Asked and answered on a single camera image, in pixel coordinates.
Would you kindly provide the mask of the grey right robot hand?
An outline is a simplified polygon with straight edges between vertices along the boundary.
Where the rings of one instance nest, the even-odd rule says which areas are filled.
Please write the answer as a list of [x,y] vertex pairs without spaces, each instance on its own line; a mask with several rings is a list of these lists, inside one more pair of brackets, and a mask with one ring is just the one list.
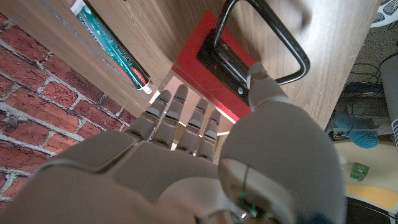
[[124,132],[107,131],[48,160],[1,213],[2,223],[344,223],[337,152],[260,63],[248,71],[251,112],[232,127],[217,163],[212,116],[171,149],[159,99]]

